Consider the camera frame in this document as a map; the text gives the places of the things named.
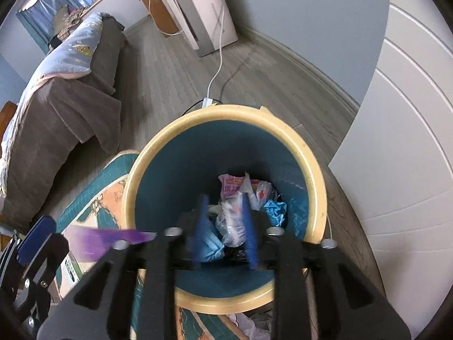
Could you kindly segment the teal trash bin yellow rim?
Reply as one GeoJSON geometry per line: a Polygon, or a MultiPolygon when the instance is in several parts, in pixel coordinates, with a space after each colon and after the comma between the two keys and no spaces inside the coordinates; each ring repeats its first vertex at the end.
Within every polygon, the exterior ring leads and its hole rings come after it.
{"type": "MultiPolygon", "coordinates": [[[[140,152],[124,187],[128,228],[162,233],[190,212],[203,192],[220,197],[218,176],[249,173],[270,181],[289,205],[289,232],[319,244],[327,218],[326,186],[306,142],[264,107],[211,105],[178,118],[140,152]]],[[[177,306],[209,315],[248,312],[273,301],[273,274],[245,269],[176,274],[177,306]]]]}

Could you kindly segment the purple wrapper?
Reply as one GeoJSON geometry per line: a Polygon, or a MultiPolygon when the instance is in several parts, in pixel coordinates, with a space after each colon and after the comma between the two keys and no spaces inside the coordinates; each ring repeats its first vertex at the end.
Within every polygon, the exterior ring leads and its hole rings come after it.
{"type": "Polygon", "coordinates": [[[152,241],[157,233],[136,229],[95,229],[83,226],[69,226],[62,235],[69,244],[69,250],[78,262],[95,262],[120,240],[129,244],[152,241]]]}

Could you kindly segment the wooden nightstand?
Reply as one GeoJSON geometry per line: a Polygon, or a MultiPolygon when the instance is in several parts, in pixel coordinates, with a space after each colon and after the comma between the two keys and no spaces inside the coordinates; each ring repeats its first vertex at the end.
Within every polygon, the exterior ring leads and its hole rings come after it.
{"type": "Polygon", "coordinates": [[[140,0],[154,21],[157,29],[167,37],[180,35],[182,31],[177,27],[162,0],[140,0]]]}

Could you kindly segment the white tissue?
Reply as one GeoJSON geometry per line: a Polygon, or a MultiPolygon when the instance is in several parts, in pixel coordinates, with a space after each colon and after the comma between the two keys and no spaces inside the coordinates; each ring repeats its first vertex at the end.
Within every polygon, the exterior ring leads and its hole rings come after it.
{"type": "Polygon", "coordinates": [[[229,320],[250,340],[270,340],[271,333],[258,328],[255,322],[243,313],[227,315],[229,320]]]}

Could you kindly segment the white power strip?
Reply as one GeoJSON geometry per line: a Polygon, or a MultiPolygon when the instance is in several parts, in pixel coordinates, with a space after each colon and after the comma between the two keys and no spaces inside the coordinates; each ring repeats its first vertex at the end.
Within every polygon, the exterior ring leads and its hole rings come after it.
{"type": "Polygon", "coordinates": [[[210,105],[214,105],[216,103],[217,103],[217,100],[212,99],[210,97],[205,97],[203,99],[202,108],[209,107],[210,105]]]}

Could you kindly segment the clear plastic bag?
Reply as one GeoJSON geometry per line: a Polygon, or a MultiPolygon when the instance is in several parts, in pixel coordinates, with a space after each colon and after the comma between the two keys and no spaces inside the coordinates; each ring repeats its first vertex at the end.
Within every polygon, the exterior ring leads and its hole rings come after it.
{"type": "Polygon", "coordinates": [[[221,213],[216,218],[216,228],[226,247],[237,248],[245,243],[243,222],[243,196],[226,199],[221,203],[221,213]]]}

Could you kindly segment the green white medicine box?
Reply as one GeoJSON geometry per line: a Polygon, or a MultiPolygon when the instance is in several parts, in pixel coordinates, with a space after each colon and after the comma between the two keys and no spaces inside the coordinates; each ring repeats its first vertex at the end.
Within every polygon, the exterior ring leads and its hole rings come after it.
{"type": "Polygon", "coordinates": [[[61,264],[60,296],[64,298],[79,283],[83,275],[74,255],[69,252],[61,264]]]}

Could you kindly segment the light blue face mask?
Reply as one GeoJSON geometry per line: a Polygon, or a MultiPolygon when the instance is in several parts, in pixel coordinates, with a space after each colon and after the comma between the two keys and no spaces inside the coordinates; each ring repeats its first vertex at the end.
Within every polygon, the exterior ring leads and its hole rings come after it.
{"type": "Polygon", "coordinates": [[[212,222],[204,220],[196,232],[196,260],[200,263],[214,262],[224,257],[224,244],[217,236],[212,222]]]}

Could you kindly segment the patterned teal orange rug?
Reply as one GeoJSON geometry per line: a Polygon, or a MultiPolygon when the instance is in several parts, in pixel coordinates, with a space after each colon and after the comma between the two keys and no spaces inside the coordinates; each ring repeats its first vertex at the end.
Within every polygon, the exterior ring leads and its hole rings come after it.
{"type": "MultiPolygon", "coordinates": [[[[121,217],[121,204],[128,174],[139,152],[124,150],[113,157],[100,174],[66,208],[57,220],[57,231],[62,233],[68,226],[120,229],[125,227],[121,217]]],[[[91,262],[78,263],[82,273],[91,262]]],[[[51,286],[54,303],[63,298],[59,293],[61,268],[51,286]]],[[[226,315],[202,315],[189,309],[176,308],[178,339],[246,339],[226,315]]]]}

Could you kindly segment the white door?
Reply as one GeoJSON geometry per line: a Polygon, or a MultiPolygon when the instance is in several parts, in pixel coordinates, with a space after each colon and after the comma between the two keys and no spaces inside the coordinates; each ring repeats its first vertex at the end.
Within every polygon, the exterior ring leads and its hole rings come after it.
{"type": "Polygon", "coordinates": [[[412,337],[452,288],[452,32],[432,0],[389,0],[368,91],[330,170],[412,337]]]}

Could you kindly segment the blue curtain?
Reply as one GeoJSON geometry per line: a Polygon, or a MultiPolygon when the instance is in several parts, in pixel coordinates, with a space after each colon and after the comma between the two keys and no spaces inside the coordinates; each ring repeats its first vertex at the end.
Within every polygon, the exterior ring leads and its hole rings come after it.
{"type": "Polygon", "coordinates": [[[96,0],[30,0],[20,8],[16,17],[45,53],[55,36],[53,19],[63,7],[80,9],[92,6],[96,0]]]}

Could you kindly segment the white air purifier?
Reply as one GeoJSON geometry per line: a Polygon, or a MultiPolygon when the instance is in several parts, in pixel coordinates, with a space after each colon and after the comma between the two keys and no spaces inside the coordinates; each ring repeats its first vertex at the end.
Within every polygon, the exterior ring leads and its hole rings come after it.
{"type": "Polygon", "coordinates": [[[238,40],[225,0],[162,0],[182,36],[200,57],[238,40]]]}

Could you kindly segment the blue floral quilt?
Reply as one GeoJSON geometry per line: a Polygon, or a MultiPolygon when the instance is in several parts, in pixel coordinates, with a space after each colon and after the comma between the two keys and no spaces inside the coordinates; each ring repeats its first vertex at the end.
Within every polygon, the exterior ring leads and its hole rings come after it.
{"type": "Polygon", "coordinates": [[[101,40],[104,20],[109,17],[108,13],[103,12],[90,14],[73,33],[44,58],[31,76],[1,141],[2,197],[7,195],[12,147],[33,94],[52,78],[72,80],[90,74],[92,57],[101,40]]]}

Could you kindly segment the pink snack wrapper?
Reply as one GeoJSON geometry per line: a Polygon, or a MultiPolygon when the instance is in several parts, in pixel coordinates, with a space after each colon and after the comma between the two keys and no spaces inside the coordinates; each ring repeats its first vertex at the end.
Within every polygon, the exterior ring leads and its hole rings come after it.
{"type": "Polygon", "coordinates": [[[256,199],[256,191],[260,181],[250,179],[250,186],[244,186],[244,188],[241,188],[245,179],[245,177],[235,177],[228,173],[219,175],[218,180],[221,183],[220,199],[224,201],[226,199],[234,198],[238,192],[247,194],[249,199],[256,199]]]}

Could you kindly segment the blue cloth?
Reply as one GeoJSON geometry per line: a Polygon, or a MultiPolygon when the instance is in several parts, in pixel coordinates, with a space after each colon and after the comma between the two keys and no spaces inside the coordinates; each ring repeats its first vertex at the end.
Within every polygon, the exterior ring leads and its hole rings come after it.
{"type": "Polygon", "coordinates": [[[282,227],[287,214],[287,204],[276,200],[269,199],[262,207],[267,215],[270,225],[282,227]]]}

